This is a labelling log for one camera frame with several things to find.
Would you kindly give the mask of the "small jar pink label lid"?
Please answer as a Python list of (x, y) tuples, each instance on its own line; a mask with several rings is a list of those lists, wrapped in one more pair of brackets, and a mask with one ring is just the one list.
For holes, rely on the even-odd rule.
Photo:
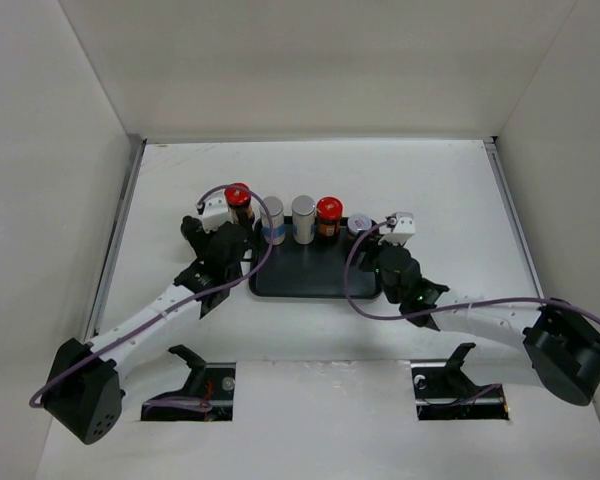
[(351, 214), (346, 221), (347, 238), (355, 240), (373, 226), (373, 220), (362, 213)]

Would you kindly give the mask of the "peppercorn bottle silver cap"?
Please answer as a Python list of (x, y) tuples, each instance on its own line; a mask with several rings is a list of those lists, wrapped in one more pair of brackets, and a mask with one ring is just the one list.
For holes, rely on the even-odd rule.
[(314, 239), (316, 204), (308, 195), (297, 196), (291, 204), (293, 236), (300, 245), (310, 244)]

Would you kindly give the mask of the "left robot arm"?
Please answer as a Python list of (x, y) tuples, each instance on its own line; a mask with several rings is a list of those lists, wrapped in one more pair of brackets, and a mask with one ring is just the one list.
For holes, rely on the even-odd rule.
[(47, 383), (30, 401), (83, 444), (99, 441), (119, 419), (130, 389), (124, 379), (138, 365), (181, 349), (184, 313), (202, 319), (243, 282), (241, 262), (254, 248), (253, 234), (226, 222), (211, 233), (192, 233), (196, 259), (149, 306), (87, 343), (70, 339), (56, 352)]

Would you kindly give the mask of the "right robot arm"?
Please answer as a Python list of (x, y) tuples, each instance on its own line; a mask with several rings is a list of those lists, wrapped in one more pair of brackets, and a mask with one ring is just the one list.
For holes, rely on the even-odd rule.
[(365, 244), (362, 267), (376, 274), (398, 319), (417, 328), (453, 332), (510, 348), (501, 358), (481, 354), (474, 343), (447, 359), (444, 384), (469, 394), (479, 384), (541, 386), (555, 397), (588, 405), (600, 385), (600, 319), (559, 299), (512, 297), (475, 300), (426, 279), (402, 245)]

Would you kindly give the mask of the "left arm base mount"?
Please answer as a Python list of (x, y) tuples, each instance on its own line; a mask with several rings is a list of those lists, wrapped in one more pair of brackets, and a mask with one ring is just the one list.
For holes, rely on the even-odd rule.
[(233, 420), (237, 365), (208, 363), (184, 345), (168, 350), (189, 372), (182, 384), (146, 400), (143, 422), (230, 422)]

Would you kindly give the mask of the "orange sauce jar red lid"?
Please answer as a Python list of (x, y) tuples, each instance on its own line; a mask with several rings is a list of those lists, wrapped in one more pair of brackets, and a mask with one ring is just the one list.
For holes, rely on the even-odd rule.
[(333, 196), (321, 198), (316, 205), (316, 239), (328, 245), (337, 241), (340, 234), (343, 205)]

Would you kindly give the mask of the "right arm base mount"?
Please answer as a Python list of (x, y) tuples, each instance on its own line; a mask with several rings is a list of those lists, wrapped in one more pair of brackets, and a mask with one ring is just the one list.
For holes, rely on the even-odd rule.
[(500, 384), (476, 385), (461, 370), (475, 343), (460, 344), (446, 360), (411, 363), (420, 421), (509, 420)]

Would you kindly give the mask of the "peppercorn bottle blue label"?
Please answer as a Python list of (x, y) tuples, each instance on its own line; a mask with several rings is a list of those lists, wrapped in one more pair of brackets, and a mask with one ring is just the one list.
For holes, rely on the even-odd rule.
[(263, 202), (264, 205), (260, 206), (262, 235), (267, 243), (278, 246), (286, 236), (283, 203), (275, 196), (267, 196)]

